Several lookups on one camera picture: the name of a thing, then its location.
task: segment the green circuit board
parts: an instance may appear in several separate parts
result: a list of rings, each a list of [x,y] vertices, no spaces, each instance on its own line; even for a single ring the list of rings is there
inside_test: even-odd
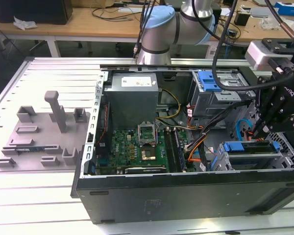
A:
[[[164,139],[165,130],[157,130],[156,144],[139,145],[138,129],[115,130],[112,137],[111,155],[99,166],[100,174],[117,174],[117,169],[127,167],[165,167],[169,172],[169,163]],[[181,146],[188,144],[186,132],[179,130],[178,138]],[[141,132],[141,139],[152,139],[152,129]]]

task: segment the desk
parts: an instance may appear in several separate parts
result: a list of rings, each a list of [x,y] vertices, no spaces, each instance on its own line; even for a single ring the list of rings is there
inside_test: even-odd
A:
[[[218,60],[218,63],[248,65],[246,60]],[[46,90],[58,90],[59,104],[68,112],[72,107],[89,111],[99,64],[131,65],[134,60],[35,58],[23,62],[0,95],[0,151],[18,121],[16,112],[21,105],[32,105],[37,112],[50,112],[43,103]],[[210,66],[212,61],[172,59],[172,64]],[[255,74],[269,75],[270,72],[256,71]],[[33,83],[36,89],[30,91],[28,87]],[[245,235],[267,235],[272,231],[294,235],[294,201],[273,215],[93,225],[81,201],[70,197],[73,176],[73,172],[0,173],[0,234],[223,235],[224,231],[235,230]]]
[[[256,6],[250,1],[239,0],[237,8],[241,5]],[[115,17],[124,14],[127,13],[105,13],[104,16]],[[90,8],[74,8],[73,15],[66,25],[39,23],[37,28],[23,31],[16,28],[12,23],[0,23],[0,29],[10,39],[45,40],[52,57],[60,57],[56,41],[136,42],[139,22],[133,16],[132,18],[132,21],[109,22],[92,16]],[[250,18],[247,26],[239,26],[239,28],[242,32],[238,39],[239,42],[250,42],[265,37],[288,37],[283,30],[262,30],[259,26],[259,19]],[[221,27],[218,27],[217,34],[221,34]],[[216,45],[215,38],[211,38],[211,42],[212,45]]]
[[[285,0],[284,2],[294,2],[294,0]],[[245,7],[259,7],[258,5],[254,4],[252,0],[238,0],[238,3],[236,5],[236,10],[238,10],[241,6]],[[235,14],[232,17],[231,22],[234,24]],[[294,21],[294,17],[290,16],[281,16],[283,18],[286,18],[288,20]],[[283,29],[279,30],[263,30],[260,27],[260,18],[252,18],[249,17],[248,22],[246,26],[238,26],[238,28],[241,30],[241,36],[239,37],[236,42],[242,42],[242,43],[249,43],[252,40],[261,40],[263,38],[289,38],[289,36],[284,32]],[[234,26],[230,25],[229,28],[237,30]],[[221,25],[218,25],[216,34],[221,35],[223,31],[223,27]],[[218,42],[215,38],[211,37],[210,41],[208,42],[208,50],[206,54],[206,59],[212,59],[215,55]]]

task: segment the floor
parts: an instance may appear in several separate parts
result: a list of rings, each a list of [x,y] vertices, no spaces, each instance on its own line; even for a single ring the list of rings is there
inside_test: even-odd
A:
[[[29,50],[35,45],[31,40],[13,40],[18,49],[25,55],[29,55]],[[88,55],[86,42],[82,42],[83,48],[78,48],[77,42],[58,42],[62,57],[90,57]],[[120,51],[115,50],[115,43],[93,42],[93,54],[91,57],[132,57],[133,43],[121,43]],[[205,58],[207,46],[183,46],[179,58]],[[240,48],[230,48],[227,51],[227,58],[243,59],[244,52]],[[175,58],[176,46],[171,47],[171,58]],[[224,58],[226,48],[221,51],[219,58]],[[50,57],[47,45],[43,45],[34,52],[36,57]],[[6,49],[0,52],[0,93],[16,70],[24,60],[10,42],[7,42]]]

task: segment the blue cable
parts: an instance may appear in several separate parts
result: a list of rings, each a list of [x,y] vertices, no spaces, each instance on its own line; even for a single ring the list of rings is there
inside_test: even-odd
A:
[[[224,55],[224,58],[226,59],[227,58],[227,50],[228,50],[228,48],[229,48],[229,44],[228,44],[228,41],[229,41],[229,37],[227,37],[227,39],[226,39],[226,49],[225,49],[225,55]]]
[[[251,124],[250,120],[248,120],[248,119],[240,119],[240,120],[238,120],[237,123],[236,123],[235,128],[236,128],[237,138],[239,139],[239,141],[243,141],[242,136],[241,136],[241,132],[240,132],[240,124],[241,124],[242,121],[247,122],[247,124],[249,125],[250,128],[253,127],[253,124]]]

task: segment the motherboard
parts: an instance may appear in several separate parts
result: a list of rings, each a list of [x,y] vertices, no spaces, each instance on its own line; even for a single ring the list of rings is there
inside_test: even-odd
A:
[[[186,170],[184,130],[142,124],[135,130],[114,130],[111,152],[98,156],[96,175],[169,173]]]

